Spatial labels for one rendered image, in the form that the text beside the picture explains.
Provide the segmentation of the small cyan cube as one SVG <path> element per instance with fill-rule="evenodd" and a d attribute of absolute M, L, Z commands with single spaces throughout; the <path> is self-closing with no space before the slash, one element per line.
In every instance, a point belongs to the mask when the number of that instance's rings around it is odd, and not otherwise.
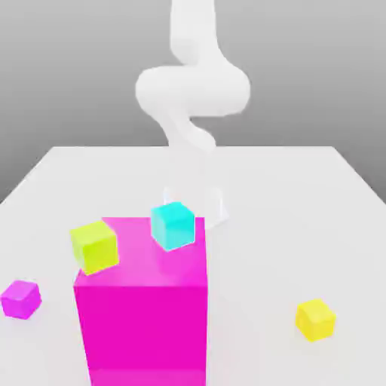
<path fill-rule="evenodd" d="M 174 201 L 151 209 L 151 234 L 167 252 L 195 242 L 195 215 Z"/>

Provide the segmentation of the small lime cube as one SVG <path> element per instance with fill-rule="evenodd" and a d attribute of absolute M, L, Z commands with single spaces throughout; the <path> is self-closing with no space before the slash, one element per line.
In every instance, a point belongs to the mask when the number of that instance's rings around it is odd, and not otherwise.
<path fill-rule="evenodd" d="M 119 263 L 114 231 L 99 220 L 70 231 L 75 260 L 86 275 L 95 274 Z"/>

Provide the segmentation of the small yellow cube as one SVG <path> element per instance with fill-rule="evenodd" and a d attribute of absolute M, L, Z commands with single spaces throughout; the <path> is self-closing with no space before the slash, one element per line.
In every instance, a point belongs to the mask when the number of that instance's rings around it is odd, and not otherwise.
<path fill-rule="evenodd" d="M 296 309 L 296 327 L 309 342 L 332 336 L 336 314 L 322 299 L 300 303 Z"/>

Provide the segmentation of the small purple cube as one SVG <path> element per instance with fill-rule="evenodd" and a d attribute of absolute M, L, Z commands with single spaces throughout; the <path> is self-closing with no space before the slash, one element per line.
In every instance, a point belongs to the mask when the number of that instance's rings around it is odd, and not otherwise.
<path fill-rule="evenodd" d="M 2 309 L 7 317 L 27 320 L 41 304 L 37 283 L 15 280 L 1 295 Z"/>

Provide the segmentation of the large magenta box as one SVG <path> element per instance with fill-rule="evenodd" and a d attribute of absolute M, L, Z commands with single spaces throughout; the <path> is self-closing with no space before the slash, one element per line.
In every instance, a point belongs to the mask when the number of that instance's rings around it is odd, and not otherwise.
<path fill-rule="evenodd" d="M 195 220 L 193 244 L 170 252 L 146 217 L 106 224 L 119 263 L 74 283 L 91 386 L 206 386 L 204 219 Z"/>

